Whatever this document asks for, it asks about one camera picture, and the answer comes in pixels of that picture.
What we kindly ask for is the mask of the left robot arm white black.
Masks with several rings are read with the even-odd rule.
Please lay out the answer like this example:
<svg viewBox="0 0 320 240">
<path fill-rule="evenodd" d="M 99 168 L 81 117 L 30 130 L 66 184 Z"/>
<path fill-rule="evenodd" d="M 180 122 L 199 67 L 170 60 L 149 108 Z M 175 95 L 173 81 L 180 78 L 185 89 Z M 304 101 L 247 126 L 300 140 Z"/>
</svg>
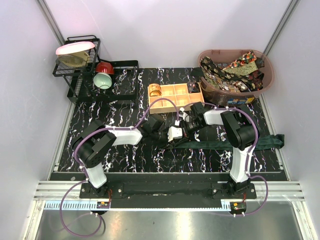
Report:
<svg viewBox="0 0 320 240">
<path fill-rule="evenodd" d="M 96 120 L 73 140 L 71 147 L 75 160 L 84 169 L 90 192 L 97 198 L 103 198 L 108 193 L 103 160 L 110 148 L 145 142 L 154 142 L 160 148 L 173 141 L 174 133 L 174 127 L 165 127 L 164 119 L 159 114 L 128 127 L 105 125 Z"/>
</svg>

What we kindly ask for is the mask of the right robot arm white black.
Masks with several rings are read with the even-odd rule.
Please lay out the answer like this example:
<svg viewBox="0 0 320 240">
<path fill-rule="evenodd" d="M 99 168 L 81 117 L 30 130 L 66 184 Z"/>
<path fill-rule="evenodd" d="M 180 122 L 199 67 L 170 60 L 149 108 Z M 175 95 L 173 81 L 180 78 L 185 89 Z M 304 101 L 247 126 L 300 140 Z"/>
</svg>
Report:
<svg viewBox="0 0 320 240">
<path fill-rule="evenodd" d="M 223 190 L 232 198 L 239 198 L 250 188 L 250 164 L 260 136 L 260 128 L 247 105 L 206 110 L 202 102 L 190 103 L 189 121 L 182 123 L 184 134 L 211 125 L 222 125 L 232 146 L 232 166 Z"/>
</svg>

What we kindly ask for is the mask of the dark green fern tie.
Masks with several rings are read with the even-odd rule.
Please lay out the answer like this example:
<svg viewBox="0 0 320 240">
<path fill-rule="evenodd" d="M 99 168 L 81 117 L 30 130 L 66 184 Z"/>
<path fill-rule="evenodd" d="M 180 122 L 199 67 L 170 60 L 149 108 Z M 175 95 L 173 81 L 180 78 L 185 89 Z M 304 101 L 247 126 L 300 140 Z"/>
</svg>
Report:
<svg viewBox="0 0 320 240">
<path fill-rule="evenodd" d="M 254 151 L 281 149 L 285 145 L 285 135 L 267 135 L 260 137 Z M 217 151 L 232 151 L 233 146 L 229 141 L 187 141 L 180 144 L 162 146 L 161 149 L 202 149 Z"/>
</svg>

